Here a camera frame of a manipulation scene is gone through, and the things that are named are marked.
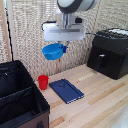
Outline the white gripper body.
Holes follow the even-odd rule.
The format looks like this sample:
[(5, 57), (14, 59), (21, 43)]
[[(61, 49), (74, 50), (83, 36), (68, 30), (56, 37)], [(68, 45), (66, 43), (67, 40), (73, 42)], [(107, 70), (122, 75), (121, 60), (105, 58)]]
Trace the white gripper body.
[(82, 24), (71, 25), (64, 29), (56, 23), (44, 23), (42, 29), (46, 42), (82, 40), (86, 35), (86, 28)]

